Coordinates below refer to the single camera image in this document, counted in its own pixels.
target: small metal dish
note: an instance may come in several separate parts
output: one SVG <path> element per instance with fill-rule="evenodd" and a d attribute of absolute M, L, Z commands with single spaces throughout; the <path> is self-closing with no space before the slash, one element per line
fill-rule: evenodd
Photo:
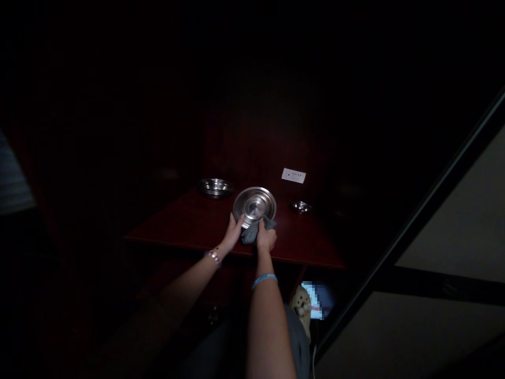
<path fill-rule="evenodd" d="M 307 203 L 301 201 L 295 201 L 289 204 L 291 210 L 298 214 L 307 214 L 312 211 L 312 207 Z"/>
<path fill-rule="evenodd" d="M 233 184 L 223 179 L 202 179 L 197 184 L 198 192 L 203 197 L 219 200 L 229 197 L 235 190 Z"/>
<path fill-rule="evenodd" d="M 235 220 L 244 214 L 242 227 L 247 229 L 251 224 L 267 216 L 273 220 L 277 211 L 277 203 L 269 190 L 262 187 L 250 187 L 240 192 L 233 203 Z"/>

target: hand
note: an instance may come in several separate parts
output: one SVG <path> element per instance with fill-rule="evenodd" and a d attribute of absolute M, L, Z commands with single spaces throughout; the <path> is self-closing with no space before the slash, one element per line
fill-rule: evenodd
<path fill-rule="evenodd" d="M 258 253 L 270 253 L 275 246 L 277 234 L 275 229 L 265 230 L 265 222 L 263 219 L 259 221 L 258 236 L 256 237 L 256 246 Z"/>
<path fill-rule="evenodd" d="M 223 259 L 235 246 L 240 237 L 242 230 L 242 222 L 244 222 L 244 215 L 240 216 L 238 222 L 235 222 L 233 214 L 230 213 L 230 222 L 226 228 L 225 237 L 219 245 L 214 248 L 214 252 Z"/>

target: gray cloth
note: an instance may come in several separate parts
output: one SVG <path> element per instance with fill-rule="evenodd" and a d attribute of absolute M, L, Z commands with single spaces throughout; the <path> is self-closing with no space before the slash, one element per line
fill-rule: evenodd
<path fill-rule="evenodd" d="M 273 229 L 277 226 L 274 220 L 269 219 L 267 216 L 263 216 L 263 221 L 265 222 L 265 230 Z M 259 221 L 251 224 L 250 227 L 242 232 L 242 243 L 244 245 L 250 245 L 256 241 L 256 236 L 258 235 Z"/>
<path fill-rule="evenodd" d="M 289 341 L 295 361 L 296 376 L 298 379 L 305 379 L 310 374 L 309 338 L 295 311 L 287 304 L 284 304 L 284 308 L 288 319 Z"/>

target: wooden shelf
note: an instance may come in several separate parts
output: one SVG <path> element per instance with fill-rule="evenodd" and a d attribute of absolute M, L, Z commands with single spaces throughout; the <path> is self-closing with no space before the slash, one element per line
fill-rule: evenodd
<path fill-rule="evenodd" d="M 125 236 L 129 241 L 205 251 L 219 243 L 228 223 L 236 194 L 225 200 L 208 200 L 196 189 L 175 200 Z M 277 242 L 272 260 L 343 270 L 334 241 L 320 218 L 298 215 L 288 202 L 277 200 Z M 252 256 L 253 247 L 238 242 L 234 255 Z"/>

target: wall outlet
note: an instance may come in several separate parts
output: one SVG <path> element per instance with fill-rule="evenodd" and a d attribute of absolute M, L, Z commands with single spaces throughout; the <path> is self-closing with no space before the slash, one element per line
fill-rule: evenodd
<path fill-rule="evenodd" d="M 285 168 L 282 172 L 281 178 L 302 184 L 305 180 L 305 173 Z"/>

